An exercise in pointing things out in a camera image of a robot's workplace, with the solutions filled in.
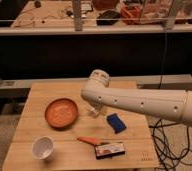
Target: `wooden bowl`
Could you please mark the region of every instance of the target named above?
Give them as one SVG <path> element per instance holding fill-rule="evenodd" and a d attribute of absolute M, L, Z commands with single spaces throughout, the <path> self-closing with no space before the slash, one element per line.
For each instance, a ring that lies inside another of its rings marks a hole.
<path fill-rule="evenodd" d="M 76 103 L 67 98 L 54 100 L 45 110 L 45 120 L 54 128 L 64 128 L 72 124 L 77 116 Z"/>

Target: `blue block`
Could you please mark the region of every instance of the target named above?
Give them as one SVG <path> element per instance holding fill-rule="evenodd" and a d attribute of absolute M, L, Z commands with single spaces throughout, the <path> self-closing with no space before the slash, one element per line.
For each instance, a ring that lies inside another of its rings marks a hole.
<path fill-rule="evenodd" d="M 115 133 L 119 133 L 126 129 L 124 122 L 117 116 L 116 113 L 107 116 L 107 122 L 114 129 Z"/>

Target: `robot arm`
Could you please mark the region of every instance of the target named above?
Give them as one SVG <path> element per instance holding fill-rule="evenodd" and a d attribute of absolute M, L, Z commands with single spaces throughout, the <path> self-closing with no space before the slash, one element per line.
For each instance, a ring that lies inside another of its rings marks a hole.
<path fill-rule="evenodd" d="M 192 91 L 108 88 L 109 75 L 94 70 L 81 91 L 93 107 L 107 105 L 192 127 Z"/>

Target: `wooden table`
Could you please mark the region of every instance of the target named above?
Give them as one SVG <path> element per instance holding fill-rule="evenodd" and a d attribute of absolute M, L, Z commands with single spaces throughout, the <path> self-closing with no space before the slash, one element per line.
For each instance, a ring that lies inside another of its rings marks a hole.
<path fill-rule="evenodd" d="M 74 27 L 74 20 L 66 15 L 66 10 L 72 10 L 72 1 L 41 1 L 41 7 L 35 8 L 34 1 L 29 1 L 22 9 L 19 16 L 11 27 Z M 83 26 L 97 26 L 96 18 L 104 11 L 97 11 L 86 14 L 86 19 L 82 19 Z M 125 26 L 123 21 L 118 21 L 117 26 Z"/>
<path fill-rule="evenodd" d="M 98 170 L 126 168 L 154 168 L 158 159 L 144 115 L 105 107 L 98 118 L 88 115 L 90 105 L 80 96 L 84 81 L 35 83 L 32 85 L 27 102 L 6 156 L 4 171 L 42 170 Z M 110 87 L 136 88 L 132 81 L 112 81 Z M 44 119 L 49 103 L 58 98 L 70 98 L 79 108 L 76 122 L 68 129 L 52 129 Z M 115 134 L 108 125 L 106 116 L 118 113 L 127 129 Z M 54 140 L 54 160 L 49 163 L 34 159 L 31 154 L 32 142 L 41 136 Z M 126 154 L 97 160 L 93 146 L 76 140 L 77 136 L 101 138 L 108 142 L 123 142 Z"/>

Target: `white cup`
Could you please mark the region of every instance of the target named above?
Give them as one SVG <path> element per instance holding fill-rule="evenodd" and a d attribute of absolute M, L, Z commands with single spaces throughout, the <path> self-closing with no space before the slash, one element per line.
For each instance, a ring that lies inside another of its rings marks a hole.
<path fill-rule="evenodd" d="M 50 137 L 41 137 L 34 141 L 32 154 L 36 159 L 50 161 L 53 154 L 53 140 Z"/>

